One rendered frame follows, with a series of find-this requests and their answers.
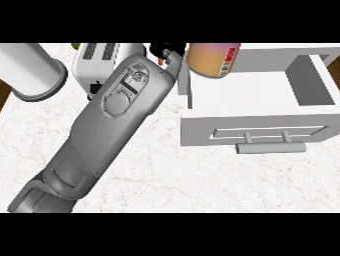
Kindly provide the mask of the orange and pink can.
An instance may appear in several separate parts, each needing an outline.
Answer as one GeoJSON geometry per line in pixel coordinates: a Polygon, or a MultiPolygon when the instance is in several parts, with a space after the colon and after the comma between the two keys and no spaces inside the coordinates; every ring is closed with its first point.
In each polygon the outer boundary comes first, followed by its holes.
{"type": "Polygon", "coordinates": [[[186,54],[189,69],[203,76],[222,78],[234,66],[239,43],[191,43],[186,54]]]}

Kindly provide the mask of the white cylinder with grey rim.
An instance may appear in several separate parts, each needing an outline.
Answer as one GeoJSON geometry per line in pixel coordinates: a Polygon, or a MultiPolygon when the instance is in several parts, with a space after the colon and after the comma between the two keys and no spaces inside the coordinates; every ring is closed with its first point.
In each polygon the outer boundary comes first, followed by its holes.
{"type": "Polygon", "coordinates": [[[0,80],[22,101],[39,102],[52,97],[67,77],[64,63],[39,43],[0,43],[0,80]]]}

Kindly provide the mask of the white toaster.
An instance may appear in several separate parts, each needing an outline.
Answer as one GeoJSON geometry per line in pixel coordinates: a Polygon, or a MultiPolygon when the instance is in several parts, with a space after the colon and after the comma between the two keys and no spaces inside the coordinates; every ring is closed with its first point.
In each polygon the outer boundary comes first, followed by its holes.
{"type": "Polygon", "coordinates": [[[81,43],[73,62],[73,74],[86,92],[93,98],[121,61],[133,54],[146,55],[142,43],[81,43]]]}

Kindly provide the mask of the white open drawer box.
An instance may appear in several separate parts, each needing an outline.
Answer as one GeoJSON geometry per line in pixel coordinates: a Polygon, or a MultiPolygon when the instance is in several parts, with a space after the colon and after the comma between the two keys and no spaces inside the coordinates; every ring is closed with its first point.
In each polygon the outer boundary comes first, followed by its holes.
{"type": "Polygon", "coordinates": [[[340,114],[340,92],[318,55],[299,55],[284,71],[189,73],[185,118],[340,114]]]}

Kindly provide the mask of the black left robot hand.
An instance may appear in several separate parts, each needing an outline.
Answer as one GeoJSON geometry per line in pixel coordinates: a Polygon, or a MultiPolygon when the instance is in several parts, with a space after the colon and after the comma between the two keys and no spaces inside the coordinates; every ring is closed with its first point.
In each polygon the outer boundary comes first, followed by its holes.
{"type": "Polygon", "coordinates": [[[172,52],[176,52],[180,56],[183,56],[185,48],[185,43],[152,43],[149,46],[149,51],[152,55],[158,58],[158,65],[163,65],[172,52]]]}

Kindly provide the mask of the white cabinet body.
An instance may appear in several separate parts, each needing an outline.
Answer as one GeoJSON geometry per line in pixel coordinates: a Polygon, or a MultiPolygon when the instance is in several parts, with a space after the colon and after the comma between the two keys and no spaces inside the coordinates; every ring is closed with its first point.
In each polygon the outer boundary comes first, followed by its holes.
{"type": "Polygon", "coordinates": [[[340,43],[242,43],[232,72],[285,71],[299,55],[318,55],[330,65],[340,56],[340,43]]]}

